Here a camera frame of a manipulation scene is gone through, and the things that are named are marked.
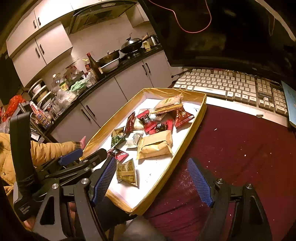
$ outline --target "white tile wall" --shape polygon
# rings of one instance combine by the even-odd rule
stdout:
[[[98,23],[77,33],[70,34],[69,38],[73,45],[71,56],[56,64],[42,78],[48,86],[51,86],[53,74],[64,74],[66,72],[65,67],[74,61],[76,61],[75,65],[78,70],[85,72],[86,69],[82,59],[87,58],[86,54],[88,52],[91,53],[95,60],[98,60],[104,57],[108,50],[112,52],[121,49],[122,44],[126,42],[130,33],[132,33],[132,38],[141,38],[147,32],[148,34],[155,33],[149,22],[143,26],[133,28],[124,13],[116,19]]]

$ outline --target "red plastic bag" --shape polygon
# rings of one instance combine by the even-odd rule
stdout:
[[[13,96],[8,103],[7,110],[2,116],[2,121],[5,122],[8,117],[12,116],[15,110],[17,109],[18,103],[23,103],[23,102],[26,102],[26,100],[21,95]]]

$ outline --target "yellow jacket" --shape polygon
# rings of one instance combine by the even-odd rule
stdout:
[[[9,185],[4,187],[6,195],[9,195],[15,183],[15,170],[10,149],[10,135],[0,133],[0,142],[3,144],[3,150],[0,150],[0,177]],[[31,141],[33,165],[36,167],[40,166],[52,158],[66,155],[77,148],[80,148],[79,142],[38,144]]]

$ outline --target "keyboard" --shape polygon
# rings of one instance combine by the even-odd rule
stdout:
[[[276,82],[258,76],[217,69],[192,69],[180,76],[173,88],[204,92],[210,97],[252,106],[253,109],[255,107],[261,110],[258,113],[288,117],[283,88]]]

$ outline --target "tray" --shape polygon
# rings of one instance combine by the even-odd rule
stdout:
[[[153,158],[136,160],[136,149],[126,149],[124,143],[118,148],[127,152],[125,161],[133,158],[137,172],[138,187],[125,182],[117,183],[114,175],[106,196],[111,201],[130,214],[142,215],[162,189],[174,168],[178,164],[195,132],[197,131],[206,111],[206,94],[187,90],[168,88],[146,88],[137,93],[118,112],[116,112],[92,137],[83,151],[81,159],[89,156],[99,148],[109,150],[111,147],[111,132],[125,126],[127,117],[133,112],[138,114],[140,109],[153,108],[161,99],[166,99],[183,93],[182,103],[186,111],[194,114],[190,123],[178,130],[173,129],[172,155],[162,155]]]

